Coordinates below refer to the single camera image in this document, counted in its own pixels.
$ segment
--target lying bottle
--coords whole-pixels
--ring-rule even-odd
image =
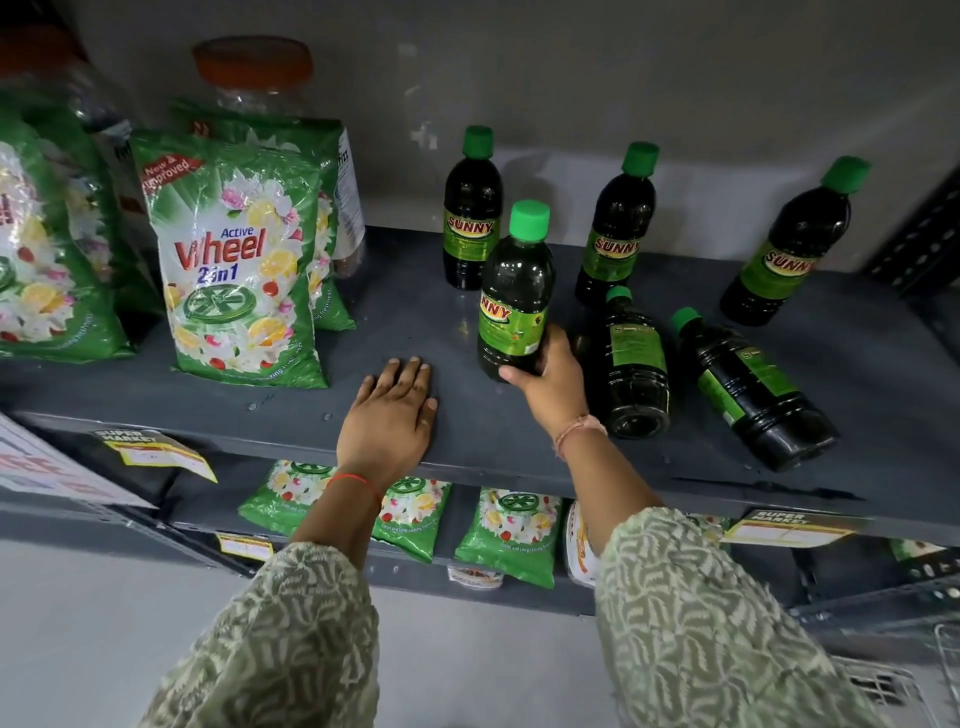
[[[775,473],[836,445],[839,435],[786,375],[736,331],[692,308],[673,315],[684,366],[743,444]]]
[[[626,286],[610,289],[598,338],[609,398],[604,424],[614,437],[639,439],[670,426],[670,382],[660,335],[633,300]]]

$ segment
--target patterned sleeve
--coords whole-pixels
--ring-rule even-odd
[[[163,679],[140,727],[372,726],[376,630],[347,557],[292,544]]]
[[[889,725],[770,593],[679,511],[647,508],[614,530],[596,602],[629,725]]]

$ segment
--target green bottle cap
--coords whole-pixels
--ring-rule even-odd
[[[660,147],[649,141],[634,141],[627,149],[621,169],[631,177],[650,177],[657,166]]]
[[[520,200],[510,211],[510,235],[517,240],[539,243],[550,226],[550,207],[537,200]]]
[[[673,328],[675,328],[679,333],[680,329],[685,327],[691,321],[701,318],[703,317],[697,313],[696,308],[690,308],[690,306],[687,306],[686,308],[681,308],[679,311],[677,311],[677,313],[671,316],[670,321],[673,323]]]
[[[839,157],[827,170],[820,184],[841,195],[851,195],[867,179],[871,166],[869,161],[860,157]]]
[[[607,303],[609,303],[611,299],[619,297],[630,299],[632,301],[634,299],[634,294],[631,293],[630,289],[625,285],[615,285],[613,288],[607,291]]]
[[[493,129],[490,127],[467,127],[464,133],[464,157],[489,159],[493,156]]]

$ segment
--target plastic bottle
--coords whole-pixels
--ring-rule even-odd
[[[623,174],[603,188],[593,211],[593,228],[574,293],[591,308],[602,308],[607,291],[624,285],[634,271],[640,238],[657,207],[657,191],[649,177],[660,147],[635,141],[623,158]]]
[[[849,196],[860,188],[870,163],[840,157],[821,186],[783,206],[767,241],[747,262],[720,299],[720,309],[743,326],[763,326],[804,282],[817,261],[850,224]]]
[[[259,115],[319,116],[302,92],[313,75],[313,58],[310,49],[298,40],[279,36],[218,37],[194,46],[193,60],[201,78],[213,86],[214,101],[221,109]],[[349,278],[363,262],[367,229],[346,127],[340,135],[339,152],[339,229],[333,272],[338,278]]]
[[[491,379],[504,364],[533,373],[553,294],[556,271],[546,246],[550,208],[520,200],[510,213],[510,234],[500,240],[483,267],[477,358]]]
[[[670,426],[670,382],[660,335],[633,300],[625,286],[610,289],[600,341],[609,386],[605,425],[615,437],[638,439]]]
[[[493,130],[467,127],[464,158],[444,191],[444,273],[454,288],[480,288],[483,263],[500,239],[503,181],[490,158]]]
[[[736,331],[692,308],[673,315],[684,366],[743,444],[779,473],[817,457],[839,435],[827,416]]]

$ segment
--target sign board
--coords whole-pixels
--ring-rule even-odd
[[[857,516],[759,508],[728,528],[723,541],[727,544],[813,548],[856,533],[870,522],[870,519]]]
[[[0,414],[0,486],[18,493],[156,508]]]

